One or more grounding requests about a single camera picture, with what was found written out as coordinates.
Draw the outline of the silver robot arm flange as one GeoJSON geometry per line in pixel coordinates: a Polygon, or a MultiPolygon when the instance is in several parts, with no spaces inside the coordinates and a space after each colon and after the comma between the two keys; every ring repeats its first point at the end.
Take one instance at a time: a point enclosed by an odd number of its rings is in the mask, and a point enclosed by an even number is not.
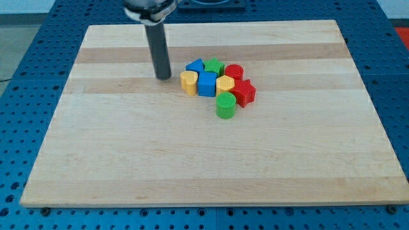
{"type": "Polygon", "coordinates": [[[145,26],[163,22],[177,7],[176,0],[123,0],[126,16],[145,26]]]}

